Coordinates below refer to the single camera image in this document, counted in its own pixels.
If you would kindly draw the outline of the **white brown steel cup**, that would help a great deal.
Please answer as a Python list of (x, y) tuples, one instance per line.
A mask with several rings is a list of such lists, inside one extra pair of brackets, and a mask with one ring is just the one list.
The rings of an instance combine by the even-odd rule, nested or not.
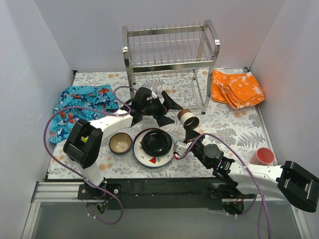
[(177, 118), (185, 129), (195, 129), (199, 125), (199, 118), (189, 109), (181, 110)]

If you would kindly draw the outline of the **beige bowl with patterned outside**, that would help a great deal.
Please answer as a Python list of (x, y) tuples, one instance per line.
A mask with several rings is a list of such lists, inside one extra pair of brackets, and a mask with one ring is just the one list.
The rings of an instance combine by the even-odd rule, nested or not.
[(124, 132), (113, 135), (109, 140), (110, 151), (115, 155), (127, 154), (133, 146), (132, 138)]

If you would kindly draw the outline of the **pink plastic cup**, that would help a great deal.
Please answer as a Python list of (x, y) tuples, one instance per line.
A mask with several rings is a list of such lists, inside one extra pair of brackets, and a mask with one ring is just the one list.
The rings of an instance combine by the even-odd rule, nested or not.
[(262, 147), (252, 156), (250, 163), (256, 165), (270, 165), (275, 161), (275, 155), (272, 150)]

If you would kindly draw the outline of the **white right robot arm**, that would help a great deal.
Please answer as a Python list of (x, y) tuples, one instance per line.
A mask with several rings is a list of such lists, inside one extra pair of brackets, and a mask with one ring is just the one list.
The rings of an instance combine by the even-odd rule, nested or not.
[(287, 200), (294, 207), (309, 213), (317, 210), (319, 179), (293, 161), (284, 165), (245, 164), (224, 156), (216, 144), (202, 143), (205, 134), (186, 130), (185, 140), (176, 142), (174, 152), (180, 159), (190, 152), (212, 174), (224, 181), (225, 192), (231, 198), (241, 194), (259, 194)]

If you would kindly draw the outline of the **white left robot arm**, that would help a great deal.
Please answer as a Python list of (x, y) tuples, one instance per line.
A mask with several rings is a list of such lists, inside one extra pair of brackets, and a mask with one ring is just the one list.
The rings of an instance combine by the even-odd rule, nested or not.
[(124, 128), (139, 123), (144, 116), (152, 116), (158, 126), (174, 123), (166, 116), (169, 110), (182, 110), (165, 91), (162, 91), (164, 101), (161, 102), (156, 94), (141, 87), (135, 96), (126, 101), (115, 113), (105, 117), (86, 121), (79, 119), (65, 141), (63, 151), (69, 159), (79, 167), (84, 178), (85, 190), (95, 199), (101, 199), (106, 194), (105, 178), (96, 163), (103, 138)]

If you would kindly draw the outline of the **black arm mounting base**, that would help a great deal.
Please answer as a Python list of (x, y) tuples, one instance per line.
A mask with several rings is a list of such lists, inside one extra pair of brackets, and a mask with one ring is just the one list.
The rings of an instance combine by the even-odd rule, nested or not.
[(241, 214), (244, 202), (255, 197), (213, 177), (108, 179), (103, 187), (120, 199), (124, 209), (208, 208)]

